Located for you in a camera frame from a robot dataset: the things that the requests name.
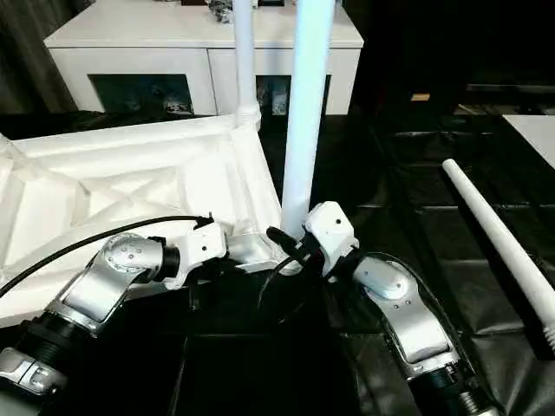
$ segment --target gray curtain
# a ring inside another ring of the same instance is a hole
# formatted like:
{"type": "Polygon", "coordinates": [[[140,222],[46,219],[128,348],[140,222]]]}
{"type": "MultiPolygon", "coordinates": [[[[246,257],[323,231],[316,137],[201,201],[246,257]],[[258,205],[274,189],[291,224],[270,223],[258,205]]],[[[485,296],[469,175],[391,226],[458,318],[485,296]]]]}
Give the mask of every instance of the gray curtain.
{"type": "Polygon", "coordinates": [[[0,0],[0,113],[75,110],[42,40],[93,1],[0,0]]]}

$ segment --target cabinet drawer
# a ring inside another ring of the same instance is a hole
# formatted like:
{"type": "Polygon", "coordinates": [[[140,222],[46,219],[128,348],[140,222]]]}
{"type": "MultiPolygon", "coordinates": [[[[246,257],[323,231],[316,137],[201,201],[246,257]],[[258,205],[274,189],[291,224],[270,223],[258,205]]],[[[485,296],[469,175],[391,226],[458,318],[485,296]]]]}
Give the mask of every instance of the cabinet drawer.
{"type": "Polygon", "coordinates": [[[80,110],[216,114],[206,49],[50,49],[80,110]]]}
{"type": "MultiPolygon", "coordinates": [[[[218,114],[232,113],[237,108],[238,99],[235,50],[208,49],[208,55],[218,114]]],[[[359,55],[360,49],[330,50],[327,102],[324,103],[326,114],[346,114],[349,111],[359,55]]],[[[284,92],[284,88],[291,84],[293,49],[256,49],[254,59],[258,100],[272,101],[272,98],[266,98],[273,94],[273,102],[267,107],[273,108],[274,114],[281,112],[284,103],[289,103],[289,91],[284,92]],[[272,88],[275,88],[273,93],[269,91],[272,88]]]]}

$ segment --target white rod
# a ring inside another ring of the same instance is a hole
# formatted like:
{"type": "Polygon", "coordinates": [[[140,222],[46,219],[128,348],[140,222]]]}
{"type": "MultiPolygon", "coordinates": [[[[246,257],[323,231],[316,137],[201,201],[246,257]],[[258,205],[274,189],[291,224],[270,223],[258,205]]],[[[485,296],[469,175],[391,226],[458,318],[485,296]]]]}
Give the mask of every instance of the white rod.
{"type": "Polygon", "coordinates": [[[448,159],[443,162],[443,169],[513,273],[542,321],[545,337],[555,352],[555,290],[457,163],[448,159]]]}
{"type": "Polygon", "coordinates": [[[238,126],[260,121],[254,75],[254,29],[251,0],[233,0],[237,61],[238,126]]]}
{"type": "Polygon", "coordinates": [[[281,227],[300,238],[309,211],[335,0],[297,3],[281,227]]]}

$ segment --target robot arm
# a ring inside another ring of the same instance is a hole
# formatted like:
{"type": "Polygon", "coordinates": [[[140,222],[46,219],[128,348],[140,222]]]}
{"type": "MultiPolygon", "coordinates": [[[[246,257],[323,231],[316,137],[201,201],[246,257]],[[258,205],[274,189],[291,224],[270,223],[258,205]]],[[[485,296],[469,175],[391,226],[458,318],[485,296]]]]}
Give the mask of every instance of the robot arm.
{"type": "MultiPolygon", "coordinates": [[[[217,223],[188,233],[174,246],[166,246],[164,238],[131,233],[110,238],[41,316],[24,323],[27,328],[16,347],[0,353],[0,380],[12,390],[48,400],[64,387],[72,367],[109,323],[132,284],[163,282],[178,289],[191,270],[226,253],[225,235],[217,223]]],[[[29,407],[26,400],[0,400],[29,407]]]]}
{"type": "Polygon", "coordinates": [[[499,415],[484,394],[464,380],[460,355],[436,314],[422,300],[412,270],[393,257],[361,252],[354,229],[337,203],[317,205],[304,226],[318,241],[324,276],[354,279],[381,310],[395,355],[416,401],[424,404],[421,407],[443,400],[452,414],[499,415]]]}
{"type": "MultiPolygon", "coordinates": [[[[458,403],[454,414],[498,415],[494,407],[479,404],[464,381],[454,343],[422,300],[412,270],[393,258],[360,251],[353,226],[337,203],[318,205],[304,226],[311,249],[323,255],[323,276],[360,283],[365,296],[381,310],[417,401],[445,396],[458,403]]],[[[303,242],[286,245],[287,251],[294,251],[303,242]]],[[[28,324],[19,344],[0,353],[0,381],[38,397],[50,396],[64,386],[80,352],[109,322],[132,284],[158,281],[178,289],[192,269],[226,253],[225,235],[217,223],[198,228],[171,247],[163,238],[129,233],[110,238],[45,312],[28,324]]]]}

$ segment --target white table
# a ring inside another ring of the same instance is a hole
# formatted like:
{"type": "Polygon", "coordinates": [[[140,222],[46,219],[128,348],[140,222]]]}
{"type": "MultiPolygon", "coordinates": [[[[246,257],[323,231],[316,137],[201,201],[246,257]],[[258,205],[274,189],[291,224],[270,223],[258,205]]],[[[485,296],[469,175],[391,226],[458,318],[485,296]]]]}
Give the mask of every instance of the white table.
{"type": "Polygon", "coordinates": [[[506,115],[504,117],[555,169],[555,116],[506,115]]]}
{"type": "MultiPolygon", "coordinates": [[[[253,12],[255,73],[291,75],[296,7],[253,12]]],[[[237,106],[235,38],[204,6],[153,0],[98,0],[45,41],[75,103],[105,108],[89,75],[185,75],[196,114],[229,114],[237,106]]],[[[346,114],[363,40],[337,7],[330,41],[326,114],[346,114]]]]}

